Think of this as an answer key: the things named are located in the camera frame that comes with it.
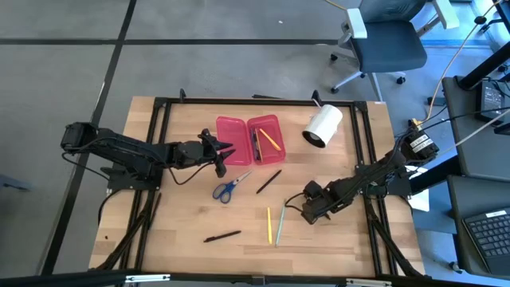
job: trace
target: wooden tabletop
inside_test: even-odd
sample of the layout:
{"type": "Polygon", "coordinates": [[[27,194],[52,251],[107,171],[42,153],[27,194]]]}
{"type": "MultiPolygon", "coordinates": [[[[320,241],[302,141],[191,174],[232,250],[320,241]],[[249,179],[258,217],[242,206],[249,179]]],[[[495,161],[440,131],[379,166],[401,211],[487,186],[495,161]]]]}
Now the wooden tabletop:
{"type": "MultiPolygon", "coordinates": [[[[145,140],[151,118],[153,97],[133,97],[124,135],[145,140]]],[[[378,158],[394,144],[390,118],[384,103],[368,102],[369,117],[378,158]]],[[[320,218],[309,225],[299,212],[287,209],[280,245],[268,244],[267,207],[271,208],[273,243],[284,199],[300,193],[315,180],[321,185],[354,175],[357,164],[351,117],[347,108],[337,133],[324,149],[313,147],[301,135],[315,107],[270,105],[173,104],[167,131],[167,142],[197,140],[203,128],[216,134],[216,118],[231,116],[247,121],[274,114],[280,121],[287,156],[284,163],[248,167],[227,166],[223,179],[213,167],[205,168],[183,186],[177,186],[165,171],[162,199],[147,237],[143,270],[168,273],[228,273],[308,276],[375,275],[363,199],[333,214],[331,221],[320,218]],[[277,170],[281,174],[259,195],[256,190],[277,170]],[[219,183],[230,181],[248,170],[250,176],[234,190],[230,203],[212,198],[219,183]],[[204,243],[204,239],[234,230],[241,234],[204,243]]],[[[358,115],[362,133],[363,154],[368,152],[363,136],[363,121],[358,115]]],[[[176,171],[178,180],[191,175],[196,168],[176,171]]],[[[121,191],[112,197],[103,211],[90,266],[98,266],[114,250],[124,236],[128,224],[133,191],[121,191]]],[[[303,202],[299,197],[292,203],[303,202]]],[[[386,208],[392,237],[403,254],[420,272],[424,272],[418,240],[410,208],[400,198],[388,196],[386,208]]],[[[131,251],[133,265],[137,238],[131,251]]],[[[383,269],[387,260],[379,239],[383,269]]]]}

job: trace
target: pink plastic container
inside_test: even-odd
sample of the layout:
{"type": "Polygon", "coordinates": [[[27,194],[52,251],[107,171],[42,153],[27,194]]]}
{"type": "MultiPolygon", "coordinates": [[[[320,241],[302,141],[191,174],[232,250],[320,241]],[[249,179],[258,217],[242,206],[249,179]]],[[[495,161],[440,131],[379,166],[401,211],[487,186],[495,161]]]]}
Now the pink plastic container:
{"type": "Polygon", "coordinates": [[[222,142],[233,144],[226,151],[235,148],[235,152],[225,160],[228,165],[249,165],[252,161],[256,164],[264,165],[270,163],[278,163],[285,159],[285,146],[283,136],[281,135],[280,124],[278,118],[274,115],[260,116],[248,120],[248,123],[241,119],[235,119],[226,116],[219,116],[216,119],[216,129],[218,131],[218,139],[222,142]],[[260,132],[260,128],[264,130],[280,147],[277,151],[271,142],[260,132]],[[255,159],[253,156],[254,142],[251,139],[252,132],[258,134],[260,140],[262,161],[255,159]]]}

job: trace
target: office chair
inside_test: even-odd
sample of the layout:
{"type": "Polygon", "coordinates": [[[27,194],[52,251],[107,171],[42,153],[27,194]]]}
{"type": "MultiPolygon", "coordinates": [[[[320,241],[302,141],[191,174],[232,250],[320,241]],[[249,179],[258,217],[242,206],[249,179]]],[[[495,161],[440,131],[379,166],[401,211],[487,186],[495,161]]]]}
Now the office chair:
{"type": "Polygon", "coordinates": [[[335,61],[342,54],[356,59],[359,68],[334,85],[331,92],[337,93],[342,85],[358,76],[364,78],[368,75],[375,94],[382,101],[376,73],[392,73],[398,77],[397,83],[403,84],[406,74],[402,71],[423,67],[427,54],[420,37],[439,22],[445,29],[459,26],[449,1],[434,0],[437,17],[415,31],[410,20],[425,4],[426,0],[363,0],[359,8],[347,9],[347,20],[342,24],[343,36],[339,39],[339,47],[350,44],[347,46],[351,47],[354,56],[349,51],[334,52],[331,60],[335,61]]]}

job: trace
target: gray floor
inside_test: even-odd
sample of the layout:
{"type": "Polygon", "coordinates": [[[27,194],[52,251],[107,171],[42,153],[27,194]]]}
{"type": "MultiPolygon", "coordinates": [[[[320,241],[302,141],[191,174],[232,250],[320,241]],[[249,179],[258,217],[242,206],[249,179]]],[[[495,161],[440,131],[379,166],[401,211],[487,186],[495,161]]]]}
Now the gray floor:
{"type": "MultiPolygon", "coordinates": [[[[127,0],[3,0],[0,37],[116,38],[127,0]]],[[[456,7],[458,31],[434,31],[428,39],[461,40],[472,28],[469,6],[456,7]]],[[[419,25],[430,15],[424,10],[419,25]]],[[[336,38],[341,11],[322,1],[139,1],[128,38],[336,38]]],[[[475,39],[485,40],[483,35],[475,39]]],[[[308,99],[376,100],[368,79],[355,79],[337,95],[328,90],[352,71],[328,60],[326,46],[125,46],[120,55],[100,126],[121,132],[132,96],[249,97],[254,93],[308,99]]],[[[0,45],[0,174],[31,183],[30,192],[0,192],[0,277],[27,276],[37,267],[72,170],[58,147],[64,126],[90,118],[100,93],[112,46],[0,45]]],[[[455,49],[428,47],[425,67],[409,71],[407,82],[379,75],[394,132],[411,117],[423,118],[424,102],[455,49]]],[[[488,47],[465,49],[448,75],[466,74],[492,54],[488,47]]],[[[447,118],[446,112],[437,120],[447,118]]],[[[453,145],[448,124],[430,131],[441,149],[453,145]]],[[[105,162],[92,158],[89,166],[105,162]]],[[[106,182],[86,173],[66,234],[58,273],[88,266],[96,234],[96,212],[106,182]]],[[[503,285],[502,281],[457,275],[438,262],[453,261],[451,235],[418,232],[426,272],[432,277],[503,285]]],[[[174,283],[191,285],[191,283],[174,283]]]]}

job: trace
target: black keyboard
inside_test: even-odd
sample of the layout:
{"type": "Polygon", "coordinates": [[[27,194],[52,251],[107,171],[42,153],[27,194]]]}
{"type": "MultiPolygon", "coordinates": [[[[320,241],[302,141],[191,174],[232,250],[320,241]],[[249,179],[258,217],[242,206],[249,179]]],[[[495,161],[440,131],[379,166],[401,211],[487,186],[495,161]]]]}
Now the black keyboard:
{"type": "Polygon", "coordinates": [[[466,218],[464,225],[489,272],[510,275],[510,207],[466,218]]]}

